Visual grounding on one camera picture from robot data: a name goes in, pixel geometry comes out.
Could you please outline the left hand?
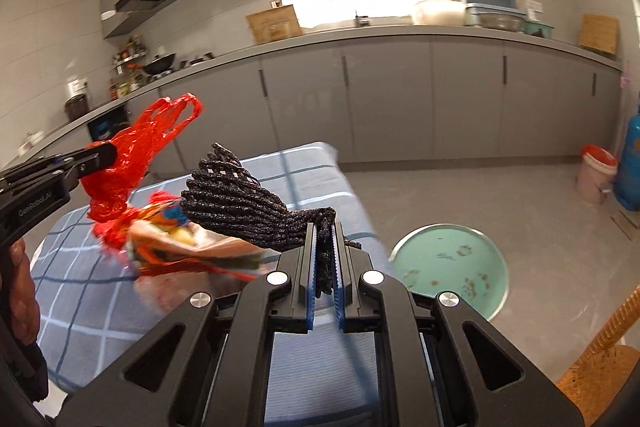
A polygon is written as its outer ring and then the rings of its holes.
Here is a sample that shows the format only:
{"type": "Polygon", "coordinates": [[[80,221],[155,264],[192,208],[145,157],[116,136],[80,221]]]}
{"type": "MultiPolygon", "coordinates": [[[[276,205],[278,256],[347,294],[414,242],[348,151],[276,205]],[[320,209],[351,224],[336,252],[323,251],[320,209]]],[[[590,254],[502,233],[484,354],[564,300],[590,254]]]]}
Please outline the left hand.
{"type": "Polygon", "coordinates": [[[40,329],[40,308],[36,299],[35,283],[30,275],[30,264],[24,239],[10,248],[14,277],[10,284],[9,303],[11,326],[17,340],[28,346],[37,339],[40,329]]]}

